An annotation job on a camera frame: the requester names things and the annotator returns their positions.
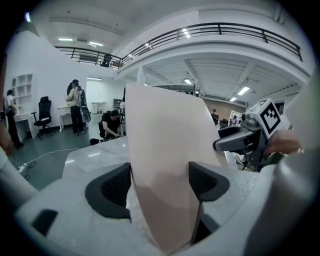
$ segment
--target woman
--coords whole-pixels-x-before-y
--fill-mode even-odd
[[[83,134],[84,125],[82,122],[82,116],[80,112],[81,108],[81,87],[79,86],[79,81],[77,79],[72,81],[72,89],[66,98],[66,101],[69,102],[70,111],[71,111],[71,119],[72,119],[72,130],[73,133],[78,135],[79,133]]]
[[[15,112],[16,112],[16,105],[14,104],[14,97],[13,97],[13,92],[12,90],[8,90],[6,93],[6,97],[5,97],[5,114],[8,118],[8,130],[9,130],[9,134],[11,136],[11,139],[13,141],[13,144],[15,146],[15,148],[18,150],[20,149],[24,144],[20,142],[19,136],[18,136],[18,132],[17,132],[17,127],[16,127],[16,122],[15,122]]]

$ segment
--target ceiling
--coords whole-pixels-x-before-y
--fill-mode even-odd
[[[269,0],[43,0],[30,12],[40,37],[54,46],[96,49],[123,57],[137,46],[172,29],[197,24],[198,11],[237,8],[272,16]],[[61,42],[59,38],[72,38]]]
[[[97,46],[102,52],[112,52],[131,25],[156,4],[156,0],[53,0],[33,10],[30,18],[40,36],[54,46],[92,49],[77,42],[80,38],[103,44]],[[73,42],[60,42],[63,37]]]
[[[272,97],[278,92],[291,94],[301,86],[281,74],[264,66],[239,60],[222,58],[192,58],[171,62],[170,59],[153,62],[145,67],[145,82],[151,86],[162,86],[183,91],[187,86],[184,79],[190,79],[201,87],[206,97],[225,100],[235,97],[234,103],[249,103],[263,97]],[[124,77],[136,81],[137,70]],[[250,89],[243,95],[243,87]]]

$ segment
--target human hand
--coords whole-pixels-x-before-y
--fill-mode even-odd
[[[300,147],[294,130],[277,130],[271,136],[263,155],[267,156],[273,152],[291,154],[298,151]]]
[[[4,123],[0,123],[0,146],[7,156],[12,154],[14,148],[13,142]]]

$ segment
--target paper sheet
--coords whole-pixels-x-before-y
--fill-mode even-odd
[[[219,134],[201,98],[127,84],[125,99],[137,196],[155,243],[170,254],[190,241],[197,218],[189,161],[226,166],[213,149]]]

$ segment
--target floor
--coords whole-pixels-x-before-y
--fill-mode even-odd
[[[28,163],[48,152],[66,149],[81,149],[90,146],[89,140],[99,139],[98,122],[101,121],[102,114],[92,114],[91,122],[85,133],[74,135],[72,128],[67,127],[62,132],[55,129],[52,136],[43,135],[39,138],[26,138],[23,140],[24,146],[15,150],[10,161],[17,167]],[[26,170],[26,179],[37,190],[42,190],[47,185],[62,177],[65,161],[71,150],[50,153],[36,160],[36,165]]]

